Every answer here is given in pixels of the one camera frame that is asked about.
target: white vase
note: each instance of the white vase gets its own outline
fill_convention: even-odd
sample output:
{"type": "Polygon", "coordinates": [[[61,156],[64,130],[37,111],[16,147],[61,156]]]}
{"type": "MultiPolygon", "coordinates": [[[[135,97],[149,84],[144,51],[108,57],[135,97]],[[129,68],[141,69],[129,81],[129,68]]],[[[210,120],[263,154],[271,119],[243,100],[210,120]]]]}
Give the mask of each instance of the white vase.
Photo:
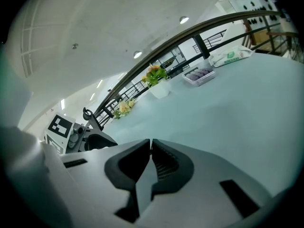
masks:
{"type": "Polygon", "coordinates": [[[152,86],[150,91],[156,98],[166,97],[169,94],[166,80],[162,79],[157,85],[152,86]]]}

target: light blue tablecloth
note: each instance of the light blue tablecloth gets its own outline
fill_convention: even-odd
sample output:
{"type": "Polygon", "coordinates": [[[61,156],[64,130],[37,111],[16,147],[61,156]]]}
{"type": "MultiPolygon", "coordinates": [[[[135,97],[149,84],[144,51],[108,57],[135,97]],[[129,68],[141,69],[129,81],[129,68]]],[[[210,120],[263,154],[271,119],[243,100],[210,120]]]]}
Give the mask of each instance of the light blue tablecloth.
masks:
{"type": "Polygon", "coordinates": [[[158,138],[217,154],[276,195],[303,160],[304,65],[254,54],[215,70],[199,87],[178,75],[167,97],[149,92],[104,132],[118,143],[158,138]]]}

